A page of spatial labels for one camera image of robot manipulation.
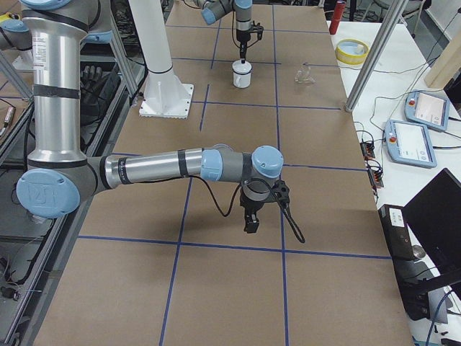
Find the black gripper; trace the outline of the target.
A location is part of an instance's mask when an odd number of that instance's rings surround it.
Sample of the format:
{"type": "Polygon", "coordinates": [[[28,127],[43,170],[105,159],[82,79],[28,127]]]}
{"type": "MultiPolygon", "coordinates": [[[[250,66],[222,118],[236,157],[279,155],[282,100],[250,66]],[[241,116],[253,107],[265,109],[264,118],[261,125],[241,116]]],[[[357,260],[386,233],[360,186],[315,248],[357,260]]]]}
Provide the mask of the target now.
{"type": "Polygon", "coordinates": [[[248,41],[251,39],[251,34],[248,30],[237,30],[236,39],[239,44],[239,55],[241,60],[246,60],[246,52],[248,41]]]}
{"type": "Polygon", "coordinates": [[[257,218],[257,211],[262,209],[266,203],[275,203],[276,200],[272,195],[269,195],[262,201],[255,201],[245,195],[244,192],[240,194],[240,206],[244,209],[244,231],[247,234],[255,234],[259,228],[259,219],[257,218]]]}

